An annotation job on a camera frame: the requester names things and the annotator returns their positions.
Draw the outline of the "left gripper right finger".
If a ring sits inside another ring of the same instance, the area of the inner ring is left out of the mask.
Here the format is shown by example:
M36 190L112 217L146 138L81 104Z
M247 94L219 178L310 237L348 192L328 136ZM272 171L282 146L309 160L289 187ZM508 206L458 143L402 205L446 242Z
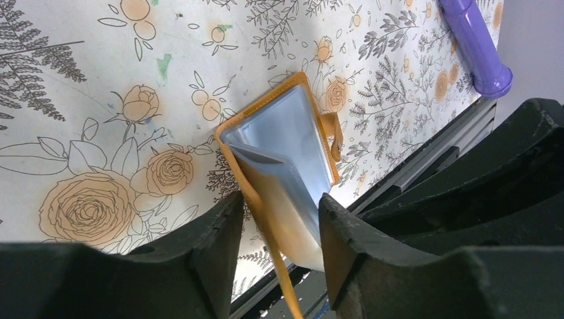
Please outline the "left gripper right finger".
M562 318L563 247L406 245L330 195L319 203L327 292L338 318Z

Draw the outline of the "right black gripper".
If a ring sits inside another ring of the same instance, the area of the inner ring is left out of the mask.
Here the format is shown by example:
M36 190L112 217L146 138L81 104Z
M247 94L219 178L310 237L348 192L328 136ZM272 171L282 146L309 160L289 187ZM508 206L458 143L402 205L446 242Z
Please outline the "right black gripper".
M360 218L421 251L563 244L563 105L531 98L446 169Z

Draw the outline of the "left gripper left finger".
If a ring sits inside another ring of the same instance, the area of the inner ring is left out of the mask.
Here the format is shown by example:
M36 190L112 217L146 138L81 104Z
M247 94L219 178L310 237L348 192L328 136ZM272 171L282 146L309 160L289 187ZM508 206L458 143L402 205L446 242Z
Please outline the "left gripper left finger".
M127 255L1 245L2 318L228 318L243 195Z

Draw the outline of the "orange card holder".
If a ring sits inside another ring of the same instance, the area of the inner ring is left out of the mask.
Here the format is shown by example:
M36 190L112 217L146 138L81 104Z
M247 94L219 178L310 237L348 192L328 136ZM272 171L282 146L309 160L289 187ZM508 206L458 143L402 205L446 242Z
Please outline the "orange card holder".
M301 318L287 262L324 269L319 201L340 179L339 116L319 112L307 75L297 72L220 124L215 138L269 249L285 301Z

